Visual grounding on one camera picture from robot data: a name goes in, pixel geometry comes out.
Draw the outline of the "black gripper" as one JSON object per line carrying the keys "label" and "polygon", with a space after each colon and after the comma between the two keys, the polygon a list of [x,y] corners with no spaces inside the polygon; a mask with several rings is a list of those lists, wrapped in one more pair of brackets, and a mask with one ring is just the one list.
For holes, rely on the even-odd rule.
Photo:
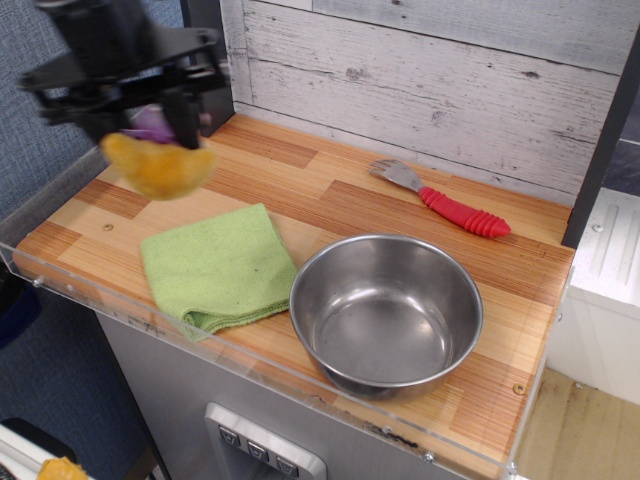
{"label": "black gripper", "polygon": [[178,144],[200,147],[200,97],[227,84],[216,31],[162,26],[143,9],[46,13],[68,50],[18,85],[36,96],[49,124],[75,123],[98,144],[130,128],[127,110],[161,104]]}

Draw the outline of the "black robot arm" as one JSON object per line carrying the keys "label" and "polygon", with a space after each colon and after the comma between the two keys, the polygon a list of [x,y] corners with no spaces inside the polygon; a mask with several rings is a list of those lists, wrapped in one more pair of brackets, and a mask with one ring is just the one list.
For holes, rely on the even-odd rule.
{"label": "black robot arm", "polygon": [[175,141],[199,146],[204,93],[226,86],[216,30],[152,21],[139,1],[38,1],[69,47],[22,75],[50,125],[74,123],[94,142],[130,128],[128,111],[157,104]]}

